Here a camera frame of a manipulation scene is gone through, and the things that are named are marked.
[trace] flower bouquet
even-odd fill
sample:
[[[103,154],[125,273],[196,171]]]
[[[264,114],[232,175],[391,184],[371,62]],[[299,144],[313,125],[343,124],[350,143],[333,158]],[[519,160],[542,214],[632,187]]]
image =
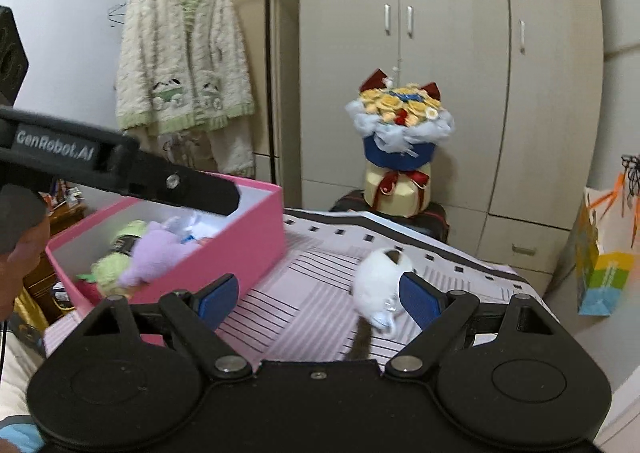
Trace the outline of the flower bouquet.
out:
[[[364,141],[365,199],[393,216],[414,216],[430,201],[430,162],[436,144],[454,131],[435,83],[394,88],[377,70],[346,110]]]

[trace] orange ribbon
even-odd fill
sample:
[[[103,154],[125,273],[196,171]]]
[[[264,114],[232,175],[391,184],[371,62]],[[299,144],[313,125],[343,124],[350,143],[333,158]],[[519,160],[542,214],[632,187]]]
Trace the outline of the orange ribbon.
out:
[[[398,179],[400,178],[400,174],[406,175],[409,177],[411,182],[415,184],[418,188],[418,208],[412,216],[415,216],[420,211],[422,211],[422,204],[424,202],[424,189],[427,187],[429,183],[429,175],[426,173],[422,173],[421,171],[389,171],[378,184],[378,189],[376,190],[376,194],[373,197],[373,209],[374,211],[378,210],[378,204],[380,203],[381,195],[392,195],[396,189],[396,184],[398,184]]]
[[[606,195],[603,195],[600,198],[596,198],[591,204],[587,206],[587,209],[588,210],[595,209],[600,204],[608,200],[609,203],[607,204],[606,209],[603,211],[602,215],[600,216],[600,219],[602,220],[603,216],[607,214],[607,211],[609,211],[611,206],[617,200],[618,196],[623,192],[624,187],[625,187],[625,174],[620,173],[620,175],[618,175],[618,179],[616,180],[616,185],[613,186],[613,189]],[[622,216],[625,216],[624,202],[622,202]],[[636,233],[638,232],[639,226],[640,226],[640,197],[636,198],[636,210],[634,212],[634,230],[631,236],[631,247],[633,247],[634,244],[636,243]]]

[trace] pink box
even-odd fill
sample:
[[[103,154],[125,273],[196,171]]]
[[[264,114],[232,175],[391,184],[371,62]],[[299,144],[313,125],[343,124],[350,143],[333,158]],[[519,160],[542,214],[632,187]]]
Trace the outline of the pink box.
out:
[[[131,303],[155,303],[175,289],[195,292],[226,273],[236,275],[242,297],[284,255],[280,187],[245,178],[226,178],[240,190],[238,209],[229,216],[207,213],[207,219],[220,232],[171,272],[136,293]],[[182,212],[184,208],[126,197],[49,242],[47,256],[82,316],[94,306],[76,289],[76,275],[88,274],[91,264],[108,253],[113,235],[132,220],[163,222]]]

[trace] gold fabric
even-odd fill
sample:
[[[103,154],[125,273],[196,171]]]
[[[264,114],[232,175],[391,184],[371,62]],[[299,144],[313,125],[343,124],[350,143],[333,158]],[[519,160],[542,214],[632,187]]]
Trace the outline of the gold fabric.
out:
[[[25,287],[22,287],[20,295],[15,299],[14,310],[20,314],[22,320],[31,325],[32,327],[43,332],[45,328],[49,326],[47,318],[44,317],[42,309],[27,292]]]

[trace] white cardigan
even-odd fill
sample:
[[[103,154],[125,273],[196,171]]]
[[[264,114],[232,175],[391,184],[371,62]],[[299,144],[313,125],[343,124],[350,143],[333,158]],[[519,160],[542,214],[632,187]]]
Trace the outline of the white cardigan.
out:
[[[254,113],[231,0],[129,0],[116,80],[121,129],[224,128]]]

